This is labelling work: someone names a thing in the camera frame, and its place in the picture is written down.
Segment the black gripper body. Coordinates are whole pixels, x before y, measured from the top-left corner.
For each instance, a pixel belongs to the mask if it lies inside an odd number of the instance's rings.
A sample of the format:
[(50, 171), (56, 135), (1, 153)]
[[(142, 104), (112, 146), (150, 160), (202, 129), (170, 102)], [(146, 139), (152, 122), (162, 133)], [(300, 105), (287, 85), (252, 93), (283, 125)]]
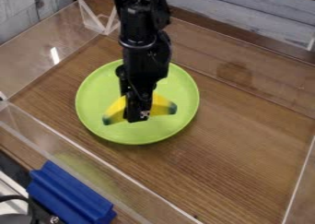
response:
[(130, 88), (151, 93), (167, 77), (171, 60), (171, 39), (159, 31), (156, 42), (147, 50), (123, 49), (123, 64), (116, 68), (118, 79), (126, 78)]

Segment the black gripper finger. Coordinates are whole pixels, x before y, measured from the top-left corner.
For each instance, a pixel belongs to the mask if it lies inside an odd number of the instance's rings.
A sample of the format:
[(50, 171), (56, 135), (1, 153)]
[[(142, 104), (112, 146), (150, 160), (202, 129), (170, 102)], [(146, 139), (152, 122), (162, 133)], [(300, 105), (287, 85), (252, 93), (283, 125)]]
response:
[(130, 90), (130, 83), (128, 80), (123, 77), (119, 78), (119, 91), (120, 91), (120, 96), (124, 96), (126, 93)]
[(130, 123), (147, 121), (152, 104), (152, 95), (148, 92), (138, 93), (128, 88), (126, 93), (124, 119)]

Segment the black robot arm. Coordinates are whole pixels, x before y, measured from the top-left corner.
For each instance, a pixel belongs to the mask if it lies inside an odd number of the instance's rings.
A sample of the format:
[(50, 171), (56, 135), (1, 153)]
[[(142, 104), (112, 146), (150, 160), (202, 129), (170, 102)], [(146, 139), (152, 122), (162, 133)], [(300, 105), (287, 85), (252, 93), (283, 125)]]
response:
[(115, 0), (115, 5), (123, 48), (123, 64), (116, 69), (120, 95), (126, 98), (123, 118), (135, 123), (148, 120), (152, 93), (168, 74), (172, 52), (164, 28), (170, 9), (166, 0)]

